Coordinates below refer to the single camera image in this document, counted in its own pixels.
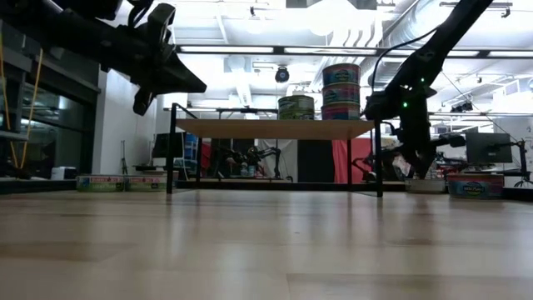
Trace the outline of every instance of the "fluorescent light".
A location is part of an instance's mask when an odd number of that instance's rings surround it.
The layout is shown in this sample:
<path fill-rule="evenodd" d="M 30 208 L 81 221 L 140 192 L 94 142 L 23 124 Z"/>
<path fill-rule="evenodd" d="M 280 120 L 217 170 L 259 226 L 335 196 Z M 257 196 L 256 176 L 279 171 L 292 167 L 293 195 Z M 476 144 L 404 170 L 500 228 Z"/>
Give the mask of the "fluorescent light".
<path fill-rule="evenodd" d="M 448 53 L 448 57 L 474 57 L 477 56 L 479 53 L 479 51 L 451 50 Z"/>
<path fill-rule="evenodd" d="M 533 58 L 533 52 L 527 51 L 491 51 L 489 57 L 504 57 L 504 58 Z"/>
<path fill-rule="evenodd" d="M 273 62 L 253 62 L 252 66 L 254 68 L 269 68 L 269 69 L 275 69 L 277 68 L 277 64 Z"/>
<path fill-rule="evenodd" d="M 181 46 L 183 53 L 273 53 L 273 47 Z"/>
<path fill-rule="evenodd" d="M 216 112 L 217 110 L 215 108 L 188 108 L 189 112 L 202 112 L 202 113 L 208 113 L 208 112 Z"/>
<path fill-rule="evenodd" d="M 392 50 L 387 55 L 411 55 L 415 50 Z"/>
<path fill-rule="evenodd" d="M 373 56 L 376 55 L 375 49 L 350 49 L 343 47 L 286 47 L 285 53 L 299 53 L 299 54 L 311 54 L 321 53 L 327 54 L 346 54 L 346 55 L 361 55 L 361 56 Z"/>

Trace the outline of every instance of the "tin can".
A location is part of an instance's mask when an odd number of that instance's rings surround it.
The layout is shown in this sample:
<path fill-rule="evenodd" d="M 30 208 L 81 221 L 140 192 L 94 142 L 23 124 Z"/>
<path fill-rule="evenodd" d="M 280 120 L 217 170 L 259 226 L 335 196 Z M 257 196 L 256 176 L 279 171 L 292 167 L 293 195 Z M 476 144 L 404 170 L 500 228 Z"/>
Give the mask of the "tin can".
<path fill-rule="evenodd" d="M 322 120 L 359 120 L 359 104 L 338 102 L 322 107 Z"/>
<path fill-rule="evenodd" d="M 304 95 L 283 97 L 278 100 L 278 110 L 280 120 L 313 120 L 315 99 Z"/>
<path fill-rule="evenodd" d="M 360 103 L 360 88 L 353 83 L 338 83 L 322 89 L 324 105 L 332 103 Z"/>
<path fill-rule="evenodd" d="M 324 87 L 336 83 L 355 83 L 359 84 L 361 78 L 361 68 L 352 63 L 339 63 L 324 68 L 322 79 Z"/>

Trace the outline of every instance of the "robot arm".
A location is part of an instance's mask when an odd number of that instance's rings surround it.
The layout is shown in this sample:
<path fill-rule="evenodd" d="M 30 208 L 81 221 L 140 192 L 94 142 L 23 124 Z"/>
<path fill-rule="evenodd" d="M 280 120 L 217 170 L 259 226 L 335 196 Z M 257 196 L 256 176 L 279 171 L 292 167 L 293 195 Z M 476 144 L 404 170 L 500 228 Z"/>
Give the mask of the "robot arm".
<path fill-rule="evenodd" d="M 133 110 L 144 115 L 153 98 L 165 93 L 204 93 L 207 86 L 177 57 L 167 27 L 175 8 L 160 3 L 137 26 L 152 0 L 134 4 L 128 25 L 112 27 L 122 0 L 0 0 L 0 18 L 51 51 L 66 48 L 124 73 L 140 87 Z"/>
<path fill-rule="evenodd" d="M 461 0 L 430 40 L 401 65 L 385 90 L 374 92 L 364 114 L 369 120 L 400 117 L 398 151 L 424 178 L 436 155 L 436 147 L 446 141 L 431 141 L 427 98 L 436 94 L 430 88 L 446 56 L 461 40 L 492 0 Z"/>

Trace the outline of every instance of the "shelf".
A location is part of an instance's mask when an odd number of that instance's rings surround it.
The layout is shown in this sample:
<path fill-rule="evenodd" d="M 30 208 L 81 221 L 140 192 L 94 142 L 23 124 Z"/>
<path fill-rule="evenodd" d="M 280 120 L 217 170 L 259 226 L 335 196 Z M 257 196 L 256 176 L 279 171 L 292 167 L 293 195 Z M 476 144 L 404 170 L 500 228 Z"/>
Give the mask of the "shelf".
<path fill-rule="evenodd" d="M 347 140 L 370 131 L 374 122 L 177 119 L 176 126 L 199 138 Z"/>
<path fill-rule="evenodd" d="M 26 134 L 14 133 L 14 132 L 5 132 L 0 130 L 0 138 L 6 138 L 13 141 L 27 141 Z"/>

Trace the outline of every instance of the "computer monitor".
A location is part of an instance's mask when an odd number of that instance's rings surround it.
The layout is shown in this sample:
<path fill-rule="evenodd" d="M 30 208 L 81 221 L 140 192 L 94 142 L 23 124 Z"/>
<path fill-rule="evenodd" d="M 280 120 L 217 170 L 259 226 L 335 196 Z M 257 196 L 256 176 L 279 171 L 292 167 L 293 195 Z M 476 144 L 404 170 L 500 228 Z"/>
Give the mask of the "computer monitor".
<path fill-rule="evenodd" d="M 466 133 L 468 163 L 512 163 L 511 136 L 507 133 Z"/>
<path fill-rule="evenodd" d="M 177 132 L 174 140 L 174 157 L 181 158 L 183 156 L 183 135 L 184 132 Z M 168 133 L 161 133 L 156 135 L 156 144 L 153 147 L 153 158 L 166 158 L 168 149 Z"/>

